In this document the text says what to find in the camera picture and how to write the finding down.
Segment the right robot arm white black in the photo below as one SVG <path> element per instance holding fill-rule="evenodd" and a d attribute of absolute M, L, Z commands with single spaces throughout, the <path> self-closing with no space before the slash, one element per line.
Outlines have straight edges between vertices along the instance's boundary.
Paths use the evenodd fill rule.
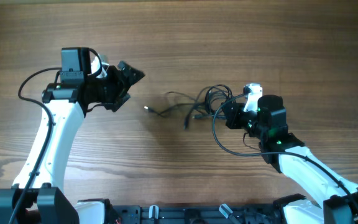
<path fill-rule="evenodd" d="M 358 184 L 330 169 L 289 133 L 282 97 L 249 98 L 245 104 L 231 98 L 219 109 L 227 127 L 245 129 L 259 140 L 257 156 L 311 196 L 310 200 L 300 194 L 277 200 L 283 223 L 358 223 Z"/>

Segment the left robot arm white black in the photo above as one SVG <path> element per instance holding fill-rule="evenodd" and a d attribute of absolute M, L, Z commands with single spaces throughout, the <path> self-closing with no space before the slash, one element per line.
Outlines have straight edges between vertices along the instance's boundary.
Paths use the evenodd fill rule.
<path fill-rule="evenodd" d="M 121 223 L 108 199 L 72 205 L 63 192 L 65 169 L 89 105 L 116 112 L 144 72 L 121 61 L 111 66 L 94 49 L 61 50 L 62 65 L 42 92 L 42 120 L 29 156 L 8 189 L 0 189 L 0 223 Z"/>

